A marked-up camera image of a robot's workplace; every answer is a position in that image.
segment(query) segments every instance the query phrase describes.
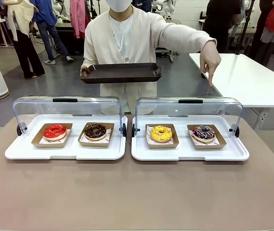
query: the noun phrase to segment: yellow glazed donut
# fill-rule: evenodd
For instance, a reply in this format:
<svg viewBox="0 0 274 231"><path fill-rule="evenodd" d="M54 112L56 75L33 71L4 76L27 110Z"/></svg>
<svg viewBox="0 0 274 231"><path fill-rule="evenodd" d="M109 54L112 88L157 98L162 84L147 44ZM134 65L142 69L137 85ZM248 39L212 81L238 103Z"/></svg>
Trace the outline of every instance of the yellow glazed donut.
<svg viewBox="0 0 274 231"><path fill-rule="evenodd" d="M156 126L151 130L151 136L153 140L160 143L165 143L171 140L172 131L170 128L164 126Z"/></svg>

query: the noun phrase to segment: donut glaze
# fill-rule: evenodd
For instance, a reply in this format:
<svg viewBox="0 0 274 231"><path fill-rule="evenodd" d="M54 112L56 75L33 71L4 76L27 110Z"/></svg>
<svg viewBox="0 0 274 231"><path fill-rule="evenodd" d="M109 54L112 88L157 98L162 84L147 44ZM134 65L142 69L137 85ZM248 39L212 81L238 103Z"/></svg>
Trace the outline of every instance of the donut glaze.
<svg viewBox="0 0 274 231"><path fill-rule="evenodd" d="M170 128L164 126L156 126L151 130L151 137L157 142L165 143L171 140L172 131Z"/></svg>
<svg viewBox="0 0 274 231"><path fill-rule="evenodd" d="M86 138L90 140L101 140L106 136L106 127L101 124L92 124L84 129Z"/></svg>
<svg viewBox="0 0 274 231"><path fill-rule="evenodd" d="M193 129L193 135L197 140L207 143L215 139L216 132L208 126L199 125Z"/></svg>
<svg viewBox="0 0 274 231"><path fill-rule="evenodd" d="M67 128L61 124L54 124L46 128L44 137L50 141L60 140L66 135Z"/></svg>

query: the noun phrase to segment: white tray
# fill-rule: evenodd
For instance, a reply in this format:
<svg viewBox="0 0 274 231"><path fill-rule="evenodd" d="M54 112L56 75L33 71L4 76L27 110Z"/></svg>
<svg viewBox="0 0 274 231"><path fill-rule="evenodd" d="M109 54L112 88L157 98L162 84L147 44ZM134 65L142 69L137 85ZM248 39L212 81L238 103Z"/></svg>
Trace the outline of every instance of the white tray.
<svg viewBox="0 0 274 231"><path fill-rule="evenodd" d="M176 149L149 149L145 136L146 124L173 124L179 138ZM188 134L189 124L214 124L226 141L222 149L196 150ZM137 135L131 141L131 154L142 161L178 161L178 160L210 160L210 161L245 161L249 152L239 138L231 135L227 121L217 115L192 115L188 117L168 117L155 115L138 116Z"/></svg>
<svg viewBox="0 0 274 231"><path fill-rule="evenodd" d="M125 153L126 137L119 131L118 115L40 115L28 126L27 132L17 137L5 152L8 159L76 159L76 160L117 160ZM83 147L78 138L88 122L114 123L114 131L108 148ZM127 117L122 118L127 125ZM64 148L36 148L31 142L46 123L73 123Z"/></svg>

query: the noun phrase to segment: blue shirt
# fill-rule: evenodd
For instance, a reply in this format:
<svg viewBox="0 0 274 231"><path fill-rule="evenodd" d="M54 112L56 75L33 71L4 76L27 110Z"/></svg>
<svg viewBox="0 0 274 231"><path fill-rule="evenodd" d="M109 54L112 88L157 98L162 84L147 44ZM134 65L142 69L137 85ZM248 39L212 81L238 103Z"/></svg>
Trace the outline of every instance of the blue shirt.
<svg viewBox="0 0 274 231"><path fill-rule="evenodd" d="M30 0L30 2L39 10L39 12L34 12L33 22L44 21L50 26L56 24L57 20L52 11L51 0Z"/></svg>

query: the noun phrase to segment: dark brown tray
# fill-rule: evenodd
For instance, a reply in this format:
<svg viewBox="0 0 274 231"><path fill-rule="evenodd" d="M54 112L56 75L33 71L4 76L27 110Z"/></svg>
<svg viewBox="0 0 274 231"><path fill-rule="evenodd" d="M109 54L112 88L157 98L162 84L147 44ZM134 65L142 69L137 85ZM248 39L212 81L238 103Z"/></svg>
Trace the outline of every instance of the dark brown tray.
<svg viewBox="0 0 274 231"><path fill-rule="evenodd" d="M101 64L89 67L85 83L136 83L156 82L161 77L161 67L155 63L143 64Z"/></svg>

